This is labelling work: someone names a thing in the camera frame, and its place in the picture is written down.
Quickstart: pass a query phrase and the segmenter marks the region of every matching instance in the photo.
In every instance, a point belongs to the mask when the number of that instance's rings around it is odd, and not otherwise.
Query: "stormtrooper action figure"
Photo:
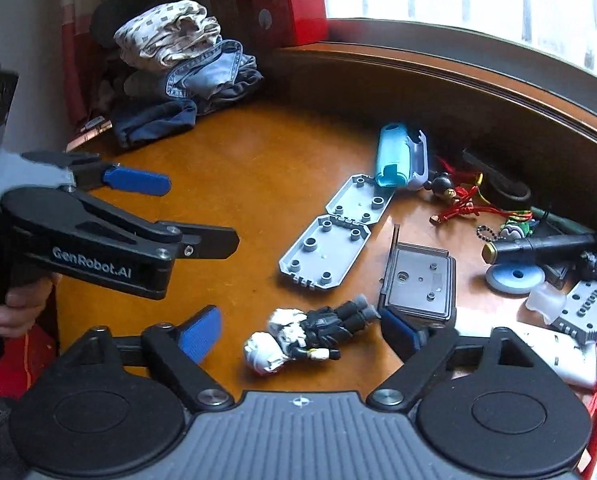
[[[287,361],[337,360],[341,358],[338,346],[380,317],[363,295],[337,308],[308,312],[277,308],[267,322],[267,332],[255,332],[245,342],[245,361],[259,375],[269,375]]]

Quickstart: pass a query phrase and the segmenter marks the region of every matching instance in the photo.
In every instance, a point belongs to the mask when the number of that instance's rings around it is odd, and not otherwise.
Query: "red fabric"
[[[0,397],[20,399],[56,360],[56,342],[38,325],[23,337],[7,339],[0,358]]]
[[[63,87],[69,120],[80,125],[88,120],[96,99],[103,65],[103,50],[88,32],[76,33],[74,23],[61,30]]]

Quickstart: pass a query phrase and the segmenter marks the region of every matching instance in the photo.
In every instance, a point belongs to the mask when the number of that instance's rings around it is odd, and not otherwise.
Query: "human hand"
[[[5,304],[0,305],[0,335],[20,337],[31,329],[45,308],[52,287],[58,284],[61,277],[53,272],[36,282],[10,288],[5,296]]]

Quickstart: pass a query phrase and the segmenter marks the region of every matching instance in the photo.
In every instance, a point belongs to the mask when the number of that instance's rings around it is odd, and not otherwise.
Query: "action figure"
[[[324,306],[308,312],[277,308],[267,322],[267,332],[255,332],[245,342],[245,360],[260,375],[278,372],[287,361],[337,360],[341,358],[338,346],[380,317],[363,295],[338,308]]]
[[[581,253],[576,268],[581,272],[581,279],[597,282],[597,254],[590,251]]]
[[[532,229],[530,227],[529,221],[518,222],[516,220],[512,220],[508,218],[505,224],[501,226],[501,230],[499,231],[499,238],[503,240],[520,240],[521,238],[525,238],[532,234]]]

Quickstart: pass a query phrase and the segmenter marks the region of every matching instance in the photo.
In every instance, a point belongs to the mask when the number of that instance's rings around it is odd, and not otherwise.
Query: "blue disc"
[[[485,280],[499,292],[529,294],[535,286],[545,281],[545,272],[536,265],[497,264],[487,269]]]

